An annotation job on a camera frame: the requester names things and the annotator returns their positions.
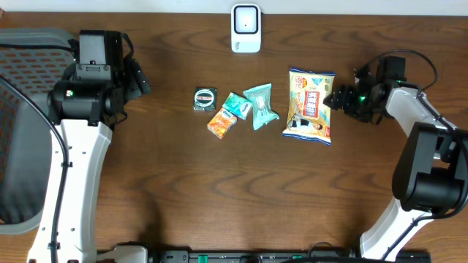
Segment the cream snack bag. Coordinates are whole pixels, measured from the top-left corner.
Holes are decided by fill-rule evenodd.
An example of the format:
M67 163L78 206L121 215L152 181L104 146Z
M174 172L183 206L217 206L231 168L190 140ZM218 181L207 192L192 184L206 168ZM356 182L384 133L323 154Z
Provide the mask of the cream snack bag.
M289 70L289 110L283 137L331 145L331 109L324 99L331 94L334 72Z

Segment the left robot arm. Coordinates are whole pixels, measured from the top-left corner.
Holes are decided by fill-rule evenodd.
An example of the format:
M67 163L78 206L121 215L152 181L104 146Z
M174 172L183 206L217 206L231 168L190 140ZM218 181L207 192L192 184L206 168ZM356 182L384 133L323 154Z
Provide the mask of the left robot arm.
M45 203L28 262L97 262L94 221L102 165L127 102L151 87L129 36L82 30L77 60L49 91L52 153Z

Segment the teal small snack packet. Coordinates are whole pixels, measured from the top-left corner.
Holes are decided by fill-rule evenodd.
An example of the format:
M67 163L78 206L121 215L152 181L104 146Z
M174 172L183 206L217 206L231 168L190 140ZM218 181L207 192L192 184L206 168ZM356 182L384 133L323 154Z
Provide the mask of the teal small snack packet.
M267 83L244 91L244 96L252 103L254 130L279 120L279 115L271 109L271 88L272 85Z

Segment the teal gum box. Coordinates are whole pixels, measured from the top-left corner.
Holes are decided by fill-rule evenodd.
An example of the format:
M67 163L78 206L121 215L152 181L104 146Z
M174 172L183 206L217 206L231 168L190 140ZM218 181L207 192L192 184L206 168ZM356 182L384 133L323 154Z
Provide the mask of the teal gum box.
M252 103L248 99L231 92L222 107L236 117L246 120L252 109Z

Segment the round black white container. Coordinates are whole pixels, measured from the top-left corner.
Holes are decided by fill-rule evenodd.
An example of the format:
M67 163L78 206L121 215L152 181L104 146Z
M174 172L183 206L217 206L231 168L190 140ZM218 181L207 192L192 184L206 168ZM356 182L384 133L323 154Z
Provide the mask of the round black white container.
M196 88L194 94L193 110L214 111L216 109L216 88Z

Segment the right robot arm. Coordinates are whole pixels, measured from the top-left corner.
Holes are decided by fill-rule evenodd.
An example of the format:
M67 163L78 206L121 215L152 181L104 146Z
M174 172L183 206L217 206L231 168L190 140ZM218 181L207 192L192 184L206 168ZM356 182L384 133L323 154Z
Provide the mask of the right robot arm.
M393 173L393 198L352 253L394 262L425 225L451 218L467 206L467 131L436 111L423 87L407 81L400 50L375 61L376 73L365 64L355 70L354 85L343 85L323 102L364 123L377 125L384 117L392 118L407 136Z

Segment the orange snack packet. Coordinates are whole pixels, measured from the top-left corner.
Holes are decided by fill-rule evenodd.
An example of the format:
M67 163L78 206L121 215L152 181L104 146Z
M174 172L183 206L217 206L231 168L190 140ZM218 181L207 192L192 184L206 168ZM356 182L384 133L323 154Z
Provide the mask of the orange snack packet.
M219 139L222 139L227 131L237 122L237 117L225 108L221 110L208 122L207 129Z

